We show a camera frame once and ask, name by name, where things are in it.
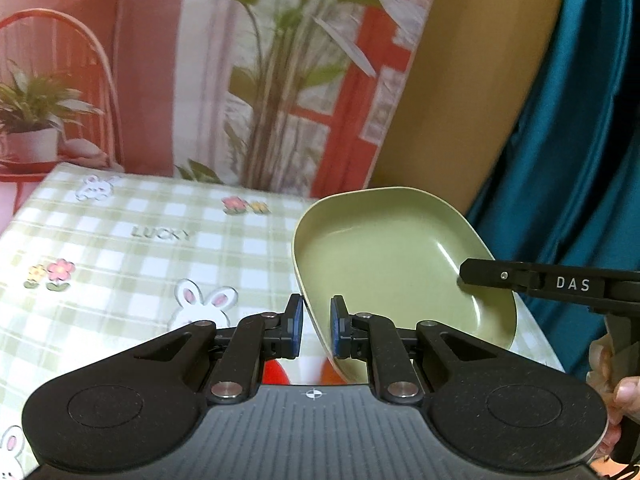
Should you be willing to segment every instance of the tablecloth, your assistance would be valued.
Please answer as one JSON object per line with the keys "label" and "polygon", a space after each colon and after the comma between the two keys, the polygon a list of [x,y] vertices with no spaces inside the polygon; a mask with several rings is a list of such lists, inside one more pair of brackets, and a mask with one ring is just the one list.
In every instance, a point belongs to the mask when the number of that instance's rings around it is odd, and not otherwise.
{"label": "tablecloth", "polygon": [[[51,378],[192,320],[235,326],[298,292],[290,241],[310,200],[59,165],[0,237],[0,434]],[[520,298],[512,350],[561,369]],[[305,312],[292,383],[325,354]],[[24,471],[36,464],[25,445]]]}

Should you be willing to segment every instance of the chair backrest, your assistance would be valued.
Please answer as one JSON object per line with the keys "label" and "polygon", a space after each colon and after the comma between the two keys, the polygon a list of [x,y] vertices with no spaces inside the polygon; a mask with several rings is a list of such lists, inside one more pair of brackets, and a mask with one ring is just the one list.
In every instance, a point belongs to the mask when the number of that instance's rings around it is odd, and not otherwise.
{"label": "chair backrest", "polygon": [[67,139],[90,140],[122,164],[122,139],[116,89],[107,55],[95,34],[73,16],[51,9],[26,9],[0,21],[0,80],[11,81],[6,60],[30,75],[58,75],[81,99],[104,115],[78,117],[82,126],[65,125]]}

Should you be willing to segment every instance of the human hand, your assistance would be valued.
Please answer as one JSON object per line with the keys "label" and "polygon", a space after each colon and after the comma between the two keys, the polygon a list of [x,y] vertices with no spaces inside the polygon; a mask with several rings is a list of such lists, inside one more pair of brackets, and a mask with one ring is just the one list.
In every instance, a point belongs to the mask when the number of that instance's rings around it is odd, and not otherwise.
{"label": "human hand", "polygon": [[609,414],[609,425],[596,457],[610,455],[620,440],[620,422],[623,415],[640,415],[640,377],[625,377],[618,384],[611,382],[613,344],[609,334],[591,343],[587,383],[604,400]]}

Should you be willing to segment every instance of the pink inner ear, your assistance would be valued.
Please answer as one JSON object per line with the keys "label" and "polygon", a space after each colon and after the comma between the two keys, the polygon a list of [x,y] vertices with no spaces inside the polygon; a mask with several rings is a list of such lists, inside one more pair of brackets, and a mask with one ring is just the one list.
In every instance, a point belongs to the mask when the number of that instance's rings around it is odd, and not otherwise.
{"label": "pink inner ear", "polygon": [[186,288],[184,291],[184,299],[187,300],[188,303],[194,304],[196,302],[196,295]]}
{"label": "pink inner ear", "polygon": [[213,298],[213,306],[221,306],[224,305],[229,300],[226,294],[218,294],[215,298]]}

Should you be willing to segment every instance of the triangular cutout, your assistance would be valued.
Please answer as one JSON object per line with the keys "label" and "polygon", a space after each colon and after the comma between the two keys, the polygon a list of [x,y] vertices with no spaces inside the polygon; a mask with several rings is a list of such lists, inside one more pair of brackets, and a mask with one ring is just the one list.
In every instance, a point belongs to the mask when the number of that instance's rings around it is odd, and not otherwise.
{"label": "triangular cutout", "polygon": [[483,348],[478,348],[473,343],[469,343],[454,335],[442,334],[442,339],[461,361],[481,361],[483,359],[495,358],[495,355],[491,352]]}
{"label": "triangular cutout", "polygon": [[145,356],[138,356],[138,359],[145,359],[147,361],[162,361],[169,362],[173,359],[177,353],[182,350],[182,347],[187,344],[187,341],[191,338],[191,334],[182,334],[179,338],[174,339],[170,343],[167,343],[161,348],[154,350],[151,354]]}

